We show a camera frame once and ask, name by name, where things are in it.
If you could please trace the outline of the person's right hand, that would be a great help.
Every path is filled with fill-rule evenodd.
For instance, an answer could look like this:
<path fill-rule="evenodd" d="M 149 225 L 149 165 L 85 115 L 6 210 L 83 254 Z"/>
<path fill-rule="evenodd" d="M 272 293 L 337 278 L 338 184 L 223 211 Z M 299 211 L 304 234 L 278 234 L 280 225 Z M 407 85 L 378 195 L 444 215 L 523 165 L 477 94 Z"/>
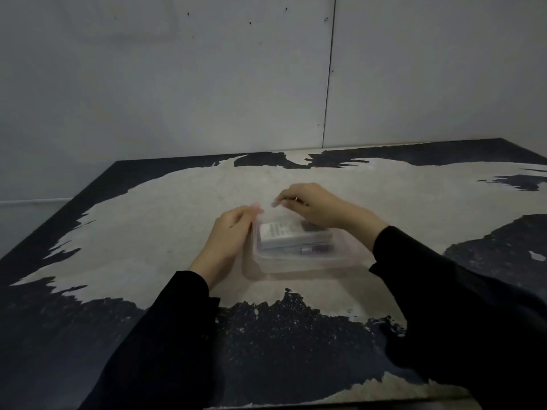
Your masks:
<path fill-rule="evenodd" d="M 305 187 L 309 206 L 287 209 L 316 225 L 348 232 L 382 230 L 387 225 L 371 211 L 339 198 L 316 183 L 292 184 L 290 187 Z"/>

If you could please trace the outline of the dark small tube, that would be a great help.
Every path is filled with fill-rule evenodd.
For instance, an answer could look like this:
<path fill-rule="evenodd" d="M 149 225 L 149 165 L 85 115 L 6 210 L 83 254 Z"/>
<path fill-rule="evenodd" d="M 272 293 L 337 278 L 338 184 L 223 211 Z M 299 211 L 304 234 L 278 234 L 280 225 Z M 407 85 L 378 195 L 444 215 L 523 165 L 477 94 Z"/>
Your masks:
<path fill-rule="evenodd" d="M 334 251 L 332 244 L 294 245 L 280 248 L 279 252 L 286 256 L 328 256 Z"/>

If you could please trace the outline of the clear plastic storage box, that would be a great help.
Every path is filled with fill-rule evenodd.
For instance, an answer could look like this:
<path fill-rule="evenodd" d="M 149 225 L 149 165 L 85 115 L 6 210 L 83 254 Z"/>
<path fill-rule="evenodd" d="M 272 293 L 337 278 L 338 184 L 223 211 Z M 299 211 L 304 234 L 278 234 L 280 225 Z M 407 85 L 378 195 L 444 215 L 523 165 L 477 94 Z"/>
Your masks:
<path fill-rule="evenodd" d="M 267 275 L 346 271 L 373 263 L 371 252 L 347 231 L 317 226 L 285 208 L 256 217 L 248 256 Z"/>

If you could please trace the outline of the person's left hand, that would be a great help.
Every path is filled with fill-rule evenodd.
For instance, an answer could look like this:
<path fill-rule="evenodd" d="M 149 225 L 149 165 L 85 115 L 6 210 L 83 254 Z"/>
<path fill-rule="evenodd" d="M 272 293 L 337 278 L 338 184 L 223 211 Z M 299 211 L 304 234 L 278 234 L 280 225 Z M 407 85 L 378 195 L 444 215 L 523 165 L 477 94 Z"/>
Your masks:
<path fill-rule="evenodd" d="M 236 257 L 252 226 L 251 224 L 249 228 L 229 227 L 229 211 L 222 213 L 215 220 L 201 253 L 208 262 L 217 267 Z"/>

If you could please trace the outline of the person's left forearm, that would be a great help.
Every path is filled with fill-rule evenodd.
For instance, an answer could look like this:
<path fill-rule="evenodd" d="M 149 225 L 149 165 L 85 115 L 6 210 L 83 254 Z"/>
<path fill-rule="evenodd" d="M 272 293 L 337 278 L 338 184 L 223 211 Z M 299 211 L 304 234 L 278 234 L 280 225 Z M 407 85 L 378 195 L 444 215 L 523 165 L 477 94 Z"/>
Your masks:
<path fill-rule="evenodd" d="M 78 410 L 203 410 L 215 386 L 219 302 L 195 268 L 175 272 Z"/>

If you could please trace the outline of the person's right forearm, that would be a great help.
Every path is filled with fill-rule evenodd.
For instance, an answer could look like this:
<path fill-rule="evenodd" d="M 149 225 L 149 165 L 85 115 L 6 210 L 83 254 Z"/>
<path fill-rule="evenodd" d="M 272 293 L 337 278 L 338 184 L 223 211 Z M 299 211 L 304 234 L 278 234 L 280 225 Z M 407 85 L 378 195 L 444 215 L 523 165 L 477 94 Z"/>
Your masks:
<path fill-rule="evenodd" d="M 370 249 L 407 321 L 391 344 L 426 379 L 460 386 L 483 410 L 547 410 L 547 304 L 463 268 L 367 210 L 342 227 Z"/>

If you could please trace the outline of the white labelled packet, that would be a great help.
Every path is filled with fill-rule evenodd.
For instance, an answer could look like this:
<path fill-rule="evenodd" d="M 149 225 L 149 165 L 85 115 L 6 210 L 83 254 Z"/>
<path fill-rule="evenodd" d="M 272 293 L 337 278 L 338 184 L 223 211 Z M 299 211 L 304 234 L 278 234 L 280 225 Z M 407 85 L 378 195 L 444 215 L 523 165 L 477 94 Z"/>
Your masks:
<path fill-rule="evenodd" d="M 280 249 L 298 245 L 326 243 L 332 232 L 306 220 L 283 220 L 261 223 L 258 242 L 262 249 Z"/>

